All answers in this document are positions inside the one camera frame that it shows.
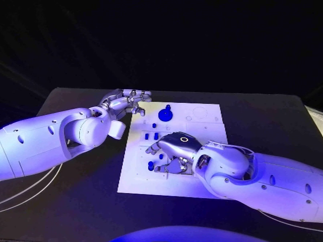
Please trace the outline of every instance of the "blue object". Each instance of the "blue object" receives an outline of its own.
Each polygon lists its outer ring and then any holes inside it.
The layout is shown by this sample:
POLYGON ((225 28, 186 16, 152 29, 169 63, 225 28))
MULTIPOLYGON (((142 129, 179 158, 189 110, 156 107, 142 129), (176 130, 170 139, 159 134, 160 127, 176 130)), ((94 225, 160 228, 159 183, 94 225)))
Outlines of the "blue object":
POLYGON ((168 122, 172 120, 172 117, 173 113, 170 111, 170 105, 166 105, 166 108, 159 112, 159 120, 168 122))
POLYGON ((150 171, 155 170, 155 162, 153 162, 153 161, 149 162, 149 170, 150 170, 150 171))

